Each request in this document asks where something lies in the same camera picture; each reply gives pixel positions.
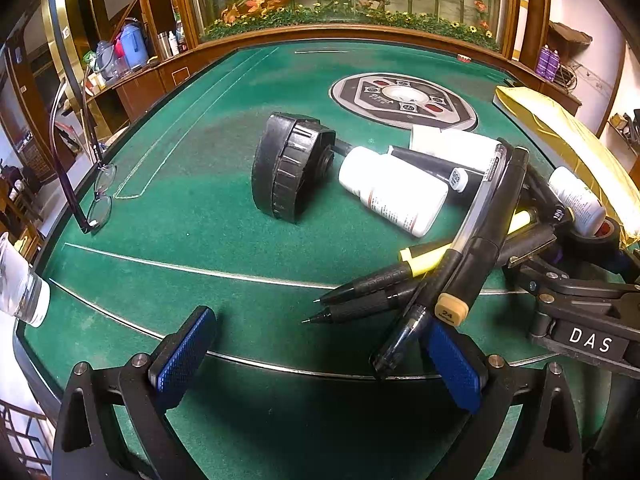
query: bolt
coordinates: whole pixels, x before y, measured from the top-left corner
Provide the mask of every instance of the bolt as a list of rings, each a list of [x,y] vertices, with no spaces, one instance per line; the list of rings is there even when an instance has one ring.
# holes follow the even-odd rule
[[[86,369],[89,365],[84,361],[79,362],[76,366],[74,366],[74,373],[76,375],[82,375],[86,372]]]
[[[554,298],[551,294],[540,294],[538,299],[542,301],[542,303],[553,303],[556,298]]]
[[[502,368],[504,366],[504,359],[498,354],[491,354],[487,360],[494,368]]]
[[[146,365],[146,363],[149,361],[149,356],[146,354],[135,354],[132,358],[131,358],[131,364],[135,367],[135,368],[140,368],[141,366]]]
[[[549,371],[553,375],[560,375],[562,373],[562,367],[556,362],[549,363]]]

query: green foliage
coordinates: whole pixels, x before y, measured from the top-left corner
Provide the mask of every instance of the green foliage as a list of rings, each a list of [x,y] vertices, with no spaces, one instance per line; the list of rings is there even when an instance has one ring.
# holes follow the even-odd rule
[[[410,28],[431,34],[456,38],[457,40],[473,43],[491,50],[498,50],[493,38],[489,38],[484,30],[460,25],[456,22],[438,19],[428,14],[409,14],[408,12],[391,12],[378,9],[352,9],[348,2],[331,2],[309,8],[297,6],[281,7],[265,11],[264,15],[256,12],[256,16],[243,14],[235,22],[216,22],[207,29],[204,41],[226,38],[242,32],[263,30],[265,28],[287,27],[289,25],[311,25],[314,23],[367,23],[371,25],[387,25],[389,27]]]

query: green table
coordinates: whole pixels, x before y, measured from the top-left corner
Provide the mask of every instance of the green table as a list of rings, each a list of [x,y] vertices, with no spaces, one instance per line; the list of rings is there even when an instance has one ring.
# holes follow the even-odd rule
[[[312,301],[324,288],[392,263],[415,239],[339,185],[339,156],[296,225],[265,216],[251,195],[255,147],[274,110],[319,118],[347,142],[379,152],[407,146],[409,131],[357,117],[328,95],[336,80],[375,71],[453,90],[475,108],[476,133],[525,146],[538,170],[552,171],[492,104],[506,77],[493,68],[356,41],[238,51],[184,85],[120,146],[108,224],[83,235],[71,220],[50,240],[55,247],[40,264],[51,284],[49,313],[38,329],[26,328],[22,342],[54,389],[64,387],[78,361],[112,367],[152,350],[206,304],[220,319],[218,338],[168,418],[211,479],[427,476],[464,413],[417,348],[396,380],[372,380],[367,358],[392,316],[300,325],[318,309]],[[85,211],[92,197],[82,200]],[[425,240],[453,236],[464,214],[446,206]],[[494,272],[463,331],[486,352],[542,366],[545,350],[526,339],[532,306]],[[560,362],[583,433],[591,434],[606,405],[608,375]],[[482,478],[500,459],[512,412]],[[124,418],[123,430],[138,450]]]

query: clear cup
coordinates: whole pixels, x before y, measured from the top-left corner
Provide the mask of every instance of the clear cup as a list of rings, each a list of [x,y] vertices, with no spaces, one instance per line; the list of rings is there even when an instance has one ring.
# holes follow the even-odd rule
[[[49,308],[49,283],[38,276],[9,241],[0,237],[0,311],[38,327]]]

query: blue jug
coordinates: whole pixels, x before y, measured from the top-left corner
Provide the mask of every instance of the blue jug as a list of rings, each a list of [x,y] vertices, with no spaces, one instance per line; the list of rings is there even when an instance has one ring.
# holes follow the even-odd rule
[[[142,38],[142,32],[138,27],[131,23],[127,23],[122,28],[120,43],[124,49],[124,57],[130,67],[136,65],[144,65],[149,59],[146,53],[145,41]]]

